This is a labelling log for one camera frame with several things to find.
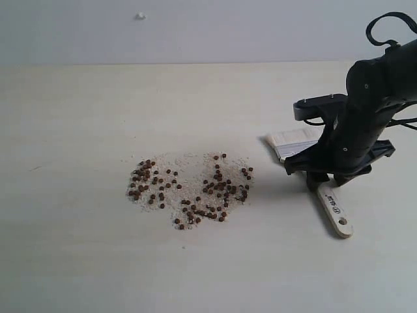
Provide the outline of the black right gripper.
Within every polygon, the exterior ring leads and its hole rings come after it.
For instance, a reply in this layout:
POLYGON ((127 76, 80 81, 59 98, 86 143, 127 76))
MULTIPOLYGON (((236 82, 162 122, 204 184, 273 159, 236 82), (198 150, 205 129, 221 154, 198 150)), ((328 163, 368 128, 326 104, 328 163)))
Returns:
POLYGON ((328 173, 333 174, 333 186, 345 185, 351 180, 349 176, 394 152, 389 141, 378 138, 406 103, 407 99, 397 97, 355 101, 347 96, 346 105, 334 118, 327 122, 321 118, 324 128, 318 142, 287 158, 286 172, 290 175, 306 171, 309 191, 316 191, 322 183, 328 182, 328 173))

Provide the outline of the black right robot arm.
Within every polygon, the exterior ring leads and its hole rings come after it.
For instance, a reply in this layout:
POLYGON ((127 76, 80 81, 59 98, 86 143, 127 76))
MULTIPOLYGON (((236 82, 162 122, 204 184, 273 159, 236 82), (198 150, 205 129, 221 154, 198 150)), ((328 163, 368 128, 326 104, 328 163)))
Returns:
POLYGON ((375 59, 349 69, 347 94, 299 100, 293 105, 297 121, 321 118, 323 133, 311 147, 286 158, 287 174, 304 171, 310 190, 333 175, 338 186, 368 174, 381 157, 395 148, 379 136, 400 124, 395 114, 416 103, 416 42, 392 46, 375 59))

